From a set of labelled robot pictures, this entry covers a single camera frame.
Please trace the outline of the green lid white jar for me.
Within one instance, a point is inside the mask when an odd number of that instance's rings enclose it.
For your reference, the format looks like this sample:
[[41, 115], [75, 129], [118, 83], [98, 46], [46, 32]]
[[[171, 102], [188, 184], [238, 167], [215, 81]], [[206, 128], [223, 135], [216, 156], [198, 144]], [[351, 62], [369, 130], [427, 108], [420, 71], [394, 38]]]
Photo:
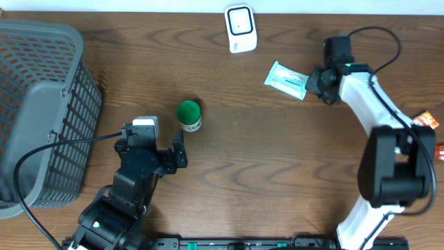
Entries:
[[195, 132], [202, 125], [201, 109], [195, 101], [186, 100], [180, 103], [176, 114], [182, 129], [186, 132]]

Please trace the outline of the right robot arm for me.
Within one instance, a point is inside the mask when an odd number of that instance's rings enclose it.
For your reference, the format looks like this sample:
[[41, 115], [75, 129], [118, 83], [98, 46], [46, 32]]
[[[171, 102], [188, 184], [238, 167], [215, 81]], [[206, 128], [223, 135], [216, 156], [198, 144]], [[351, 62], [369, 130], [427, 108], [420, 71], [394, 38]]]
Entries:
[[350, 106], [368, 136], [358, 168], [359, 198], [336, 228], [342, 249], [370, 249], [396, 216], [436, 195], [435, 132], [414, 123], [389, 99], [366, 64], [317, 67], [306, 89], [325, 103]]

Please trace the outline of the red snack package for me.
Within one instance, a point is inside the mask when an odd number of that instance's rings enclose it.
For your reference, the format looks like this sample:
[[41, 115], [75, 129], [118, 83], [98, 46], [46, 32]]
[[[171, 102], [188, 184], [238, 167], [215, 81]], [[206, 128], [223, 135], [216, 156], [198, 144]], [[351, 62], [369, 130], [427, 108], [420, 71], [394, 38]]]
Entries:
[[436, 145], [435, 147], [435, 159], [444, 160], [444, 145]]

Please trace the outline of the orange tissue pack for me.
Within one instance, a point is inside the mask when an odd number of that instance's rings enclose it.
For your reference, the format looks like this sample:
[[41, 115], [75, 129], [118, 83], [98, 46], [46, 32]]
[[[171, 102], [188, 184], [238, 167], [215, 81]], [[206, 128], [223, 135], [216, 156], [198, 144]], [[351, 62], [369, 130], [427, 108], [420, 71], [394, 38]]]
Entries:
[[429, 126], [432, 129], [437, 128], [440, 124], [438, 121], [432, 116], [429, 111], [422, 112], [413, 118], [413, 122], [419, 126]]

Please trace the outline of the teal wet wipes pack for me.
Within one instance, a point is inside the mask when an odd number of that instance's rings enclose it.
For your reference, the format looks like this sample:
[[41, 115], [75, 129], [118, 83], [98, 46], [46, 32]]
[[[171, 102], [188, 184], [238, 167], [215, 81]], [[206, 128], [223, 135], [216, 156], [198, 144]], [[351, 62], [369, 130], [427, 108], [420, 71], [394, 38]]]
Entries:
[[308, 79], [307, 75], [295, 72], [275, 61], [264, 84], [302, 101], [307, 93], [306, 84]]

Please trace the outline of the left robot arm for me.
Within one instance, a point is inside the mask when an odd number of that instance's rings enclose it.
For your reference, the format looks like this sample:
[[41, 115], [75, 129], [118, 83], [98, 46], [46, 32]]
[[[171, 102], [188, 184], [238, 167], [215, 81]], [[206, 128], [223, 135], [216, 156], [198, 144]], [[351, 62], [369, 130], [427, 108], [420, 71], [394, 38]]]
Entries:
[[188, 164], [183, 130], [172, 147], [159, 150], [154, 125], [126, 124], [114, 144], [121, 166], [113, 183], [102, 187], [78, 218], [78, 228], [63, 249], [151, 249], [154, 241], [141, 232], [157, 182]]

